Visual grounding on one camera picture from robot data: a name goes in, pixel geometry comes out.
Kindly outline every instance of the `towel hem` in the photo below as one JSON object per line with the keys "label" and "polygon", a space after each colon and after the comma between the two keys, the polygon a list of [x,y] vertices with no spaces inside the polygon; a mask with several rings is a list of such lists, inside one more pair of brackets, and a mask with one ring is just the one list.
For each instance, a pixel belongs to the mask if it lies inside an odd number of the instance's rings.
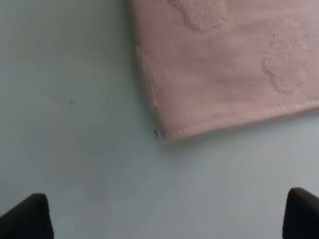
{"label": "towel hem", "polygon": [[275,119],[277,117],[289,116],[315,110],[319,108],[319,99],[312,99],[301,103],[288,103],[268,107],[253,112],[240,113],[230,116],[206,117],[192,125],[184,125],[180,128],[170,129],[163,127],[162,134],[167,140],[177,140],[184,137],[194,136],[212,131],[234,126],[240,126],[248,123],[257,123],[265,120]]}

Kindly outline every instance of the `pink towel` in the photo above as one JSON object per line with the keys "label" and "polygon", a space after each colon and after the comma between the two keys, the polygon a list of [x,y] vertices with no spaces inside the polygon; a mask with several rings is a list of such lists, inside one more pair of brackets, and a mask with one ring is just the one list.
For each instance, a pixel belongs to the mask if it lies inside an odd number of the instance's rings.
{"label": "pink towel", "polygon": [[319,107],[319,0],[132,0],[167,139]]}

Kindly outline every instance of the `towel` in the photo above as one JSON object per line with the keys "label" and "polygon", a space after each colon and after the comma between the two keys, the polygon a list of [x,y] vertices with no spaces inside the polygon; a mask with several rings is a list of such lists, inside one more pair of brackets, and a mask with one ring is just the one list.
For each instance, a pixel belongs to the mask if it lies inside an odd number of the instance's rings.
{"label": "towel", "polygon": [[319,107],[318,0],[131,0],[166,139]]}

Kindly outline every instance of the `light blue surface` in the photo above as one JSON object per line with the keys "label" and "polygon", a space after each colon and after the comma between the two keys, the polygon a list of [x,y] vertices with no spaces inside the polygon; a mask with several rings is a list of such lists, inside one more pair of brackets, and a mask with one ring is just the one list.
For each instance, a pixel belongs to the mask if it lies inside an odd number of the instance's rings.
{"label": "light blue surface", "polygon": [[0,214],[48,195],[57,239],[281,238],[319,194],[317,115],[157,140],[125,0],[0,1]]}

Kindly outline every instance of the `black object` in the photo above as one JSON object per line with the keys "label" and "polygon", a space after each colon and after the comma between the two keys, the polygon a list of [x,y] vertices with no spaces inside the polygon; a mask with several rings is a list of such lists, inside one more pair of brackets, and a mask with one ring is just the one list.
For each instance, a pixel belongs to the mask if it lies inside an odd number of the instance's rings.
{"label": "black object", "polygon": [[290,190],[283,226],[284,239],[319,239],[319,198],[302,188]]}
{"label": "black object", "polygon": [[32,194],[0,217],[0,239],[53,239],[48,199]]}

